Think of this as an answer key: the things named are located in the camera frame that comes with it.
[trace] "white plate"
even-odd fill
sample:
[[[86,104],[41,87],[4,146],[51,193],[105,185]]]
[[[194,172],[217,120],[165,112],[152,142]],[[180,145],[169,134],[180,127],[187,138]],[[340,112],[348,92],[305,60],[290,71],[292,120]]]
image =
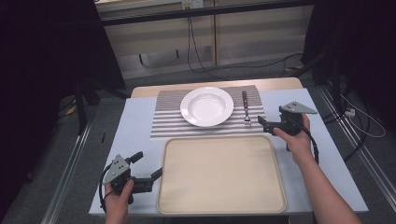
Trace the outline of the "white plate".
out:
[[[190,124],[200,127],[218,125],[233,113],[233,98],[219,88],[196,89],[183,98],[180,112]]]

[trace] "hand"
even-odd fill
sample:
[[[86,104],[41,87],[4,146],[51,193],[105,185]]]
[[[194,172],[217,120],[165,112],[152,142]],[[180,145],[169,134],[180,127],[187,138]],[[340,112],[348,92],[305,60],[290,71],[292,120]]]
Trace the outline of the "hand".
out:
[[[303,124],[309,131],[310,122],[306,114],[303,114]],[[291,136],[279,128],[274,128],[274,133],[286,141],[288,148],[292,153],[294,162],[296,162],[297,165],[302,164],[302,162],[314,159],[311,152],[311,139],[308,137],[308,135],[306,135],[305,132],[300,131],[298,134]]]
[[[112,193],[111,184],[105,185],[106,224],[125,224],[128,221],[128,198],[134,187],[134,181],[128,180],[121,195]]]

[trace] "table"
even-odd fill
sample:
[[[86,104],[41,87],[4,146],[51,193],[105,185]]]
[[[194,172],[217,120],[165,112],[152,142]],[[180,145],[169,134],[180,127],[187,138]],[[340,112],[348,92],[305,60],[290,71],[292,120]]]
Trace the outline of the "table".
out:
[[[278,107],[292,101],[297,101],[316,109],[308,91],[303,88],[297,78],[271,78],[136,88],[132,93],[132,98],[126,102],[106,164],[109,164],[117,154],[121,154],[123,157],[130,157],[137,151],[143,151],[145,154],[144,158],[132,166],[132,172],[135,176],[149,176],[162,166],[166,140],[149,140],[151,120],[155,109],[156,96],[159,91],[187,90],[206,86],[221,88],[252,84],[256,85],[260,92],[268,120],[278,121]],[[320,115],[308,115],[308,117],[311,120],[313,137],[318,144],[321,169],[354,211],[368,211]],[[293,162],[290,153],[286,150],[285,142],[277,136],[271,136],[270,138],[274,145],[276,160],[287,198],[287,207],[282,215],[312,212],[300,171]],[[129,213],[131,215],[163,217],[164,215],[158,211],[156,204],[158,190],[159,181],[156,181],[151,193],[134,195],[134,203],[129,206]],[[100,208],[97,192],[92,200],[92,207],[89,213],[95,216],[104,215],[102,208]]]

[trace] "person's left hand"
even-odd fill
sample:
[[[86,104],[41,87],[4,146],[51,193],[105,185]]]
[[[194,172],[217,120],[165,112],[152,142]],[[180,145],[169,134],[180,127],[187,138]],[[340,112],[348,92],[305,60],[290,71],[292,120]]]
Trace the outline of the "person's left hand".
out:
[[[111,184],[105,185],[106,224],[125,224],[128,221],[128,198],[134,187],[134,181],[128,180],[121,195],[112,193]]]

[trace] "plate rim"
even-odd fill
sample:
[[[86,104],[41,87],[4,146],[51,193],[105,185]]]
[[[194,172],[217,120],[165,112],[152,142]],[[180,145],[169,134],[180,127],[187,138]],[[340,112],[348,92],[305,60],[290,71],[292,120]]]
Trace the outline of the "plate rim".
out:
[[[224,114],[224,118],[221,118],[217,122],[213,122],[213,123],[209,122],[209,124],[207,124],[207,123],[205,123],[205,124],[192,123],[190,121],[190,118],[191,118],[190,113],[189,114],[184,114],[183,113],[183,109],[187,109],[187,107],[189,105],[189,102],[194,98],[194,96],[195,96],[195,94],[197,92],[199,93],[200,91],[207,91],[207,90],[216,91],[216,92],[221,92],[222,93],[222,95],[218,95],[217,94],[217,96],[221,97],[224,100],[224,102],[226,103],[226,110],[223,113]],[[231,114],[233,113],[233,97],[231,97],[230,93],[228,93],[227,91],[225,91],[225,90],[223,90],[221,88],[217,88],[217,87],[202,87],[202,88],[198,88],[198,89],[190,91],[189,93],[187,93],[183,97],[183,99],[182,99],[182,101],[180,103],[180,113],[181,113],[181,116],[183,117],[184,120],[186,120],[188,123],[190,123],[190,124],[192,124],[194,126],[198,126],[198,127],[212,127],[212,126],[216,126],[216,125],[219,125],[222,122],[224,122],[226,119],[228,119],[231,116]]]

